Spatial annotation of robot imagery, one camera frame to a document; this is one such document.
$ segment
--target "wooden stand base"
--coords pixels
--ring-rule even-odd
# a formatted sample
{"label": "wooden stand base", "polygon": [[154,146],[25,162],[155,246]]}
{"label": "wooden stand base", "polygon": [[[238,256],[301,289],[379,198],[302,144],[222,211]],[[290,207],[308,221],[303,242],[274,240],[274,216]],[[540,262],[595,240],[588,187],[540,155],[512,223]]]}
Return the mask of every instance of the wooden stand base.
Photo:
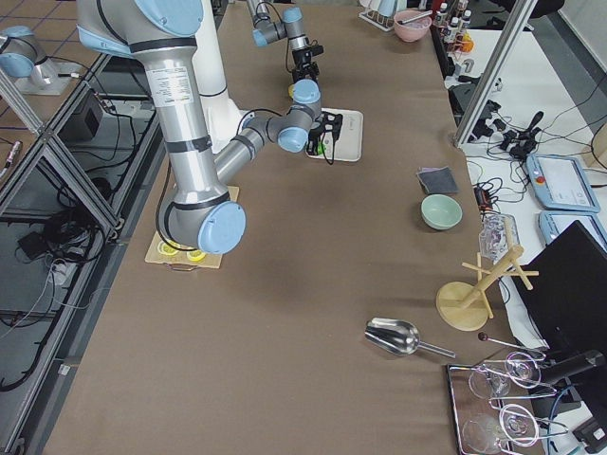
{"label": "wooden stand base", "polygon": [[478,330],[487,323],[489,312],[481,293],[466,308],[461,307],[462,300],[474,290],[466,282],[448,282],[436,294],[436,308],[441,318],[451,327],[466,332]]}

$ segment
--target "wooden mug tree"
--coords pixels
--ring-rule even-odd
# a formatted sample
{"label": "wooden mug tree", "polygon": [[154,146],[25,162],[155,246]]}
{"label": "wooden mug tree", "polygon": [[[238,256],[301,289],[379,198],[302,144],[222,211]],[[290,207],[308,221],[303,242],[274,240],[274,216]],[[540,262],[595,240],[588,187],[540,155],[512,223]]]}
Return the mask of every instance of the wooden mug tree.
{"label": "wooden mug tree", "polygon": [[487,319],[493,319],[491,305],[487,299],[487,289],[503,276],[518,276],[528,290],[533,285],[528,277],[538,276],[537,271],[524,271],[518,263],[523,255],[523,247],[513,245],[509,226],[506,224],[508,251],[490,270],[481,265],[481,253],[476,253],[476,265],[462,263],[463,267],[476,270],[477,283],[472,286],[466,282],[448,282],[436,294],[436,308],[441,318],[451,327],[471,332],[485,325]]}

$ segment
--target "black monitor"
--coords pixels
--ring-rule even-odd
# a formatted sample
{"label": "black monitor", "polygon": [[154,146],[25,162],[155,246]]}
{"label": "black monitor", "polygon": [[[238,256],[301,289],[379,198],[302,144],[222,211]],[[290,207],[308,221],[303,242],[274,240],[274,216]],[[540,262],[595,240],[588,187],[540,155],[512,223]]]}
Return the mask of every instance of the black monitor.
{"label": "black monitor", "polygon": [[[529,316],[557,361],[598,350],[607,355],[607,253],[576,221],[528,266],[533,290],[516,283]],[[570,377],[598,424],[607,428],[607,367]]]}

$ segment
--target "bottle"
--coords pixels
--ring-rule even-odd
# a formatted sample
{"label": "bottle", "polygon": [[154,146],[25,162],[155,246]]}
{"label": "bottle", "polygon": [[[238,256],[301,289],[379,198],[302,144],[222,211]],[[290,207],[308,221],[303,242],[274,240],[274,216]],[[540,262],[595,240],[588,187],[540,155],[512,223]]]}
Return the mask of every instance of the bottle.
{"label": "bottle", "polygon": [[466,9],[466,11],[464,11],[464,14],[462,15],[462,17],[459,21],[460,31],[464,30],[464,33],[465,33],[466,30],[468,28],[470,28],[470,17],[471,16],[472,16],[472,11],[470,11],[469,9]]}
{"label": "bottle", "polygon": [[445,21],[447,20],[447,3],[441,3],[440,8],[436,12],[434,16],[433,25],[436,28],[441,28],[445,26]]}
{"label": "bottle", "polygon": [[445,38],[443,39],[445,44],[452,45],[453,43],[455,43],[455,36],[457,35],[458,25],[459,19],[457,17],[451,18],[451,23],[447,27],[447,33],[445,33]]}
{"label": "bottle", "polygon": [[468,7],[468,0],[457,0],[457,9],[455,15],[457,17],[461,17],[464,14],[464,11]]}
{"label": "bottle", "polygon": [[464,37],[470,27],[470,16],[472,15],[472,11],[466,9],[464,14],[459,20],[459,24],[457,25],[457,33],[455,34],[455,42],[453,44],[453,50],[461,50],[462,44],[464,43]]}

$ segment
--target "metal scoop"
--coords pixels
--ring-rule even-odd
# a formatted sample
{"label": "metal scoop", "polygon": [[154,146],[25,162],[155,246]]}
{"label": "metal scoop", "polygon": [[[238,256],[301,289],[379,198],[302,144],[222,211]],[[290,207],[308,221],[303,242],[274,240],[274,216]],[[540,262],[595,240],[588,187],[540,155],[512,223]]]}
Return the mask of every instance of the metal scoop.
{"label": "metal scoop", "polygon": [[372,343],[394,355],[409,355],[417,348],[455,358],[455,353],[419,339],[417,328],[405,320],[373,318],[367,322],[365,336]]}

